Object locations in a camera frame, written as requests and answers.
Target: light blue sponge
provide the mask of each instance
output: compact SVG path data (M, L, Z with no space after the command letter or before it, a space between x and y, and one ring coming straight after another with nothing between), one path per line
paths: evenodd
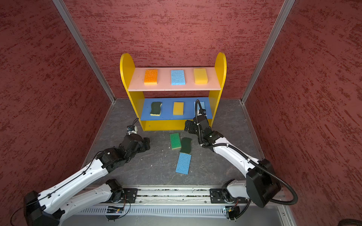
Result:
M189 174L189 167L190 167L191 155L180 153L178 157L176 172L181 174Z
M200 101L200 104L202 106L202 109L205 109L205 102ZM199 106L199 104L197 104L197 113L199 112L199 110L200 110L200 106Z
M183 70L171 70L171 85L186 85Z

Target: textured red wall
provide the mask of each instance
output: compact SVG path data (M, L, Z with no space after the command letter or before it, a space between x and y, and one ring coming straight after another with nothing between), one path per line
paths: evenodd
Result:
M110 101L52 1L1 1L0 17L0 225L9 225L24 194L80 169Z
M298 226L362 220L362 2L296 1L247 99Z
M119 74L119 59L124 52L131 54L136 67L213 67L217 54L224 52L228 72L223 97L241 98L283 2L65 0L118 98L127 97Z

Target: yellow shelf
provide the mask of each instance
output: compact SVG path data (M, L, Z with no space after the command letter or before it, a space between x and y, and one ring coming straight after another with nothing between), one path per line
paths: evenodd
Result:
M141 76L140 72L145 71L145 69L149 68L137 68L133 62L133 59L130 54L124 53L121 56L121 60L119 63L119 69L121 73L121 78L127 95L131 101L133 109L136 112L137 117L139 118L139 122L144 131L160 131L160 130L183 130L185 127L185 119L181 120L141 120L143 105L145 102L145 98L143 95L144 91L175 91L175 90L209 90L209 103L211 108L211 116L208 117L208 121L210 126L212 126L216 110L218 109L221 93L224 88L225 79L226 79L226 57L225 54L220 52L215 61L215 66L213 68L207 68L212 73L210 74L210 78L212 78L212 83L206 85L196 85L193 84L193 80L191 79L191 75L189 75L189 81L186 81L185 87L175 86L171 87L168 84L156 85L157 87L146 87L143 85L143 76ZM163 68L163 70L174 70L179 68Z

